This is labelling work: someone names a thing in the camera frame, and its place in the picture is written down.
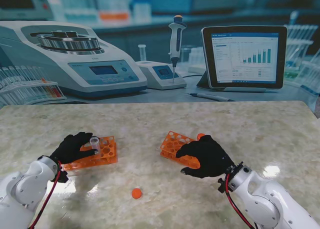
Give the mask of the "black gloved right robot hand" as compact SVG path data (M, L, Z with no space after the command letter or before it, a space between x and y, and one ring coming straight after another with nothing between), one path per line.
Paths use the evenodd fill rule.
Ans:
M226 172L229 167L234 167L225 150L210 135L202 136L198 141L184 144L175 157L191 156L197 158L200 168L183 168L180 172L196 178L218 177Z

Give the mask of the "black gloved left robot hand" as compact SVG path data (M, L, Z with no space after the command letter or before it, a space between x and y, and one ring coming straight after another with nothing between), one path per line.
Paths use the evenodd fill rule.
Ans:
M92 136L93 133L91 132L79 132L76 135L69 134L49 158L56 163L60 162L65 165L83 158L94 156L98 152L97 149L81 151L81 147L89 143Z

